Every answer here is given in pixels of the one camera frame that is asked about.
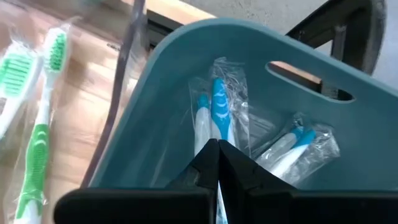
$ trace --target green toothbrush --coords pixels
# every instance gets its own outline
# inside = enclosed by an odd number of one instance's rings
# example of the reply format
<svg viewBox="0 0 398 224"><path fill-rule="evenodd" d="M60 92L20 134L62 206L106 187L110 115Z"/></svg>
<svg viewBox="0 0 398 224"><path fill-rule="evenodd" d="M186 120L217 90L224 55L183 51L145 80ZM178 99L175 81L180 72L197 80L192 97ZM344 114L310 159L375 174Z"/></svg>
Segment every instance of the green toothbrush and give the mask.
<svg viewBox="0 0 398 224"><path fill-rule="evenodd" d="M44 42L45 83L39 112L25 158L25 177L14 224L40 224L43 212L45 171L49 156L49 113L52 90L67 61L67 33L50 29Z"/></svg>
<svg viewBox="0 0 398 224"><path fill-rule="evenodd" d="M32 93L41 69L42 57L20 42L13 42L0 60L0 97L6 99L0 116L0 140Z"/></svg>

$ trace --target wooden surface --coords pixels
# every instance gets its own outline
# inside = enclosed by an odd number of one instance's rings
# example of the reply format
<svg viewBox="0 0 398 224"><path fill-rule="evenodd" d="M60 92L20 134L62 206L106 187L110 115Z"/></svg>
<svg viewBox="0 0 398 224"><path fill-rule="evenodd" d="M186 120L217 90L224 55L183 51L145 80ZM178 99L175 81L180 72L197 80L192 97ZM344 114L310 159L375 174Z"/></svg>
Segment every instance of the wooden surface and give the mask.
<svg viewBox="0 0 398 224"><path fill-rule="evenodd" d="M25 25L26 22L33 23L34 26L24 26L23 30L35 42L41 42L45 31L59 23L59 20L34 9L23 11L4 3L0 3L0 9L0 21L8 20ZM0 24L0 31L4 31L0 33L0 47L3 49L9 43L5 38L8 32L4 24ZM118 52L108 47L107 41L95 35L74 29L72 36L71 60L67 72L57 83L53 97L55 111L52 113L50 127L50 160L45 188L47 205L43 223L52 223L52 209L56 201L63 194L80 186L108 114L118 57ZM27 108L37 111L35 106L36 102ZM5 207L0 203L3 208L0 211L8 211L11 215L22 183L24 153L17 163L16 160L20 149L24 150L27 144L26 138L29 138L26 137L27 131L23 134L23 125L15 131L17 138L7 137L7 141L0 145L0 175L3 180L0 184L0 197L7 196L4 198Z"/></svg>
<svg viewBox="0 0 398 224"><path fill-rule="evenodd" d="M42 12L59 19L81 15L78 25L114 43L121 43L128 25L134 0L20 0ZM146 0L151 13L167 17L180 24L189 24L201 19L214 17L189 4L178 0Z"/></svg>

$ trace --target plastic bag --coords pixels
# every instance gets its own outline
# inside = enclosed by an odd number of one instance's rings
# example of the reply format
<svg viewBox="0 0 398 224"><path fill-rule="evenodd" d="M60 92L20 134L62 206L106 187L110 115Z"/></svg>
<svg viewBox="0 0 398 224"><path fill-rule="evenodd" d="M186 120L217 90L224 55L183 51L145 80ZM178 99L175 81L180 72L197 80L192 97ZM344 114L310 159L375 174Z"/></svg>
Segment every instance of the plastic bag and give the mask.
<svg viewBox="0 0 398 224"><path fill-rule="evenodd" d="M243 64L218 58L210 68L210 81L189 82L197 155L210 138L224 139L249 155L248 91ZM227 223L218 186L217 223Z"/></svg>
<svg viewBox="0 0 398 224"><path fill-rule="evenodd" d="M297 113L288 128L268 142L269 148L256 162L283 181L297 185L316 170L340 156L333 129L312 124L308 117Z"/></svg>
<svg viewBox="0 0 398 224"><path fill-rule="evenodd" d="M194 155L196 156L211 136L210 84L202 78L193 78L190 80L189 90L193 128L195 130Z"/></svg>
<svg viewBox="0 0 398 224"><path fill-rule="evenodd" d="M340 149L333 135L333 129L324 124L315 124L313 130L315 139L296 163L281 177L283 181L293 186L297 186L322 166L340 157Z"/></svg>
<svg viewBox="0 0 398 224"><path fill-rule="evenodd" d="M38 75L43 75L35 93L31 93L34 97L29 102L22 133L25 141L21 144L12 181L3 201L6 223L40 223L43 206L47 204L44 195L46 171L51 166L52 143L56 139L53 114L64 109L58 101L65 82L63 74L66 74L71 55L71 22L49 29L40 49L43 62Z"/></svg>
<svg viewBox="0 0 398 224"><path fill-rule="evenodd" d="M13 148L11 141L20 120L24 118L22 114L27 102L31 99L39 77L40 71L37 67L41 65L38 53L29 44L25 44L22 37L18 40L15 39L15 35L17 34L13 34L12 44L4 51L0 62L2 66L0 75L0 156L5 150ZM24 59L15 62L15 57ZM32 62L32 75L25 78L14 77L15 73L12 71L15 66L22 67L21 70L23 70L23 66L29 66L26 64L28 61Z"/></svg>
<svg viewBox="0 0 398 224"><path fill-rule="evenodd" d="M243 70L243 63L230 62L225 57L218 58L214 61L211 68L212 80L212 103L211 123L212 138L226 139L232 145L250 156L249 147L249 116L248 116L248 86L246 84L246 75ZM224 99L222 94L226 93L227 99ZM223 133L214 131L219 129L217 127L217 119L225 114L222 114L223 109L216 108L213 105L222 106L223 103L228 103L227 112L231 116L231 134L233 138L223 137Z"/></svg>
<svg viewBox="0 0 398 224"><path fill-rule="evenodd" d="M129 26L126 29L118 58L109 113L91 163L81 183L82 187L89 186L97 165L108 147L109 140L118 126L124 109L136 87L137 79L145 67L149 55L149 38L147 35L145 0L137 0L134 1Z"/></svg>
<svg viewBox="0 0 398 224"><path fill-rule="evenodd" d="M8 60L12 57L10 57L10 54L19 54L19 52L25 52L25 55L30 54L32 58L37 58L37 52L34 50L37 35L34 26L32 25L32 18L26 14L25 10L13 10L15 8L15 6L0 2L1 58ZM20 120L24 119L26 104L29 101L30 96L32 96L32 88L36 82L37 77L25 80L25 85L21 88L21 92L19 94L23 99L21 99L22 101L17 102L18 97L11 96L4 91L5 88L10 88L11 86L7 87L7 84L5 84L2 78L0 78L0 156L7 154L11 149L16 151L14 149L19 147L21 140L15 136L15 133L18 133L21 130L18 126L21 126Z"/></svg>

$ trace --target teal plastic basket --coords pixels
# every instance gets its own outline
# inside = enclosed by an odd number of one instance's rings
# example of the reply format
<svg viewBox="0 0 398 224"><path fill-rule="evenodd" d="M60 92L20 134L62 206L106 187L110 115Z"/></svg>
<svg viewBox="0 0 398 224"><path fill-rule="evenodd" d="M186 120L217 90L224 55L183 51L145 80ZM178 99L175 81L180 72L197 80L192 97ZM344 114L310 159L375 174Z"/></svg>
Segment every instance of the teal plastic basket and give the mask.
<svg viewBox="0 0 398 224"><path fill-rule="evenodd" d="M208 77L214 59L244 62L249 105L283 122L301 111L329 124L341 157L303 189L398 187L398 93L364 73L252 22L211 19L181 27L153 51L91 181L92 187L164 187L193 159L188 81ZM353 96L332 100L269 68L282 61Z"/></svg>

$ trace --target toothbrush head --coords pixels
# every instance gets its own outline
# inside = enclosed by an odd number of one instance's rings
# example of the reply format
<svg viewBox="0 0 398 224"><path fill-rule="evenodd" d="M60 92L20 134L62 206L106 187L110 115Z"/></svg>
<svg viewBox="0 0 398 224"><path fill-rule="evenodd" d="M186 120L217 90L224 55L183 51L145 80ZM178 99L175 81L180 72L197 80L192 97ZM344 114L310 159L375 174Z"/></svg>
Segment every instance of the toothbrush head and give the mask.
<svg viewBox="0 0 398 224"><path fill-rule="evenodd" d="M47 73L61 74L67 59L67 34L55 28L45 38L44 69Z"/></svg>
<svg viewBox="0 0 398 224"><path fill-rule="evenodd" d="M34 65L34 56L28 51L12 48L0 62L0 95L18 97L26 86Z"/></svg>
<svg viewBox="0 0 398 224"><path fill-rule="evenodd" d="M198 99L198 108L202 107L210 109L209 98L206 94L201 94Z"/></svg>
<svg viewBox="0 0 398 224"><path fill-rule="evenodd" d="M224 81L221 78L213 80L211 112L213 115L218 114L220 119L229 119L228 96Z"/></svg>

